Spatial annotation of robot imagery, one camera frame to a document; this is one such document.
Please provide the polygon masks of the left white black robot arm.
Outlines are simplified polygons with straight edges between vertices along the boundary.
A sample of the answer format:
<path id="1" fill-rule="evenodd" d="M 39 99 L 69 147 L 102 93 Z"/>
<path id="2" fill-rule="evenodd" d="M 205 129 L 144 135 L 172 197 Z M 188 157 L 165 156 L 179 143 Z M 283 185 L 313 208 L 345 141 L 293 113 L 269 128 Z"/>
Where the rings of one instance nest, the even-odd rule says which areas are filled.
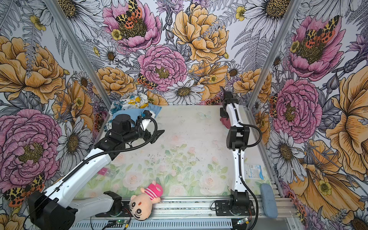
<path id="1" fill-rule="evenodd" d="M 90 153 L 69 173 L 48 189 L 28 198 L 30 221 L 41 230 L 68 230 L 73 224 L 97 214 L 119 215 L 127 205 L 115 192 L 73 202 L 79 191 L 120 153 L 153 144 L 164 130 L 158 130 L 156 114 L 145 109 L 136 120 L 124 111 L 112 120 L 112 127 Z"/>

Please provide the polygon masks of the maroon cloth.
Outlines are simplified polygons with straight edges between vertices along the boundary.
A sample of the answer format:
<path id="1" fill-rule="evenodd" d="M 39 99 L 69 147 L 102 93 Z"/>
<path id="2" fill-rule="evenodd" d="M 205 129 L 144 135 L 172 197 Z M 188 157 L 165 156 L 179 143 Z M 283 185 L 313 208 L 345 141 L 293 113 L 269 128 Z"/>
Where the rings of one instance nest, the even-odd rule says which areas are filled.
<path id="1" fill-rule="evenodd" d="M 230 120 L 229 120 L 229 118 L 227 118 L 227 117 L 221 117 L 220 118 L 220 121 L 221 121 L 221 123 L 227 128 L 227 129 L 230 129 L 230 127 L 231 127 L 231 122 L 230 122 Z"/>

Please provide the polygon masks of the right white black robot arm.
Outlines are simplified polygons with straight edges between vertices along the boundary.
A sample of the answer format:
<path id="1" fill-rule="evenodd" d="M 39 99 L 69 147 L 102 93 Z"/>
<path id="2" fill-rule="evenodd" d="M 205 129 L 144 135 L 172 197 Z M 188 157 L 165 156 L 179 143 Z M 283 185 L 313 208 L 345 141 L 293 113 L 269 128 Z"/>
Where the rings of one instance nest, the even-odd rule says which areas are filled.
<path id="1" fill-rule="evenodd" d="M 226 147 L 231 151 L 233 167 L 230 170 L 229 210 L 232 215 L 251 215 L 252 204 L 243 177 L 244 154 L 248 144 L 250 129 L 242 124 L 239 104 L 231 92 L 221 88 L 223 93 L 220 117 L 230 123 Z"/>

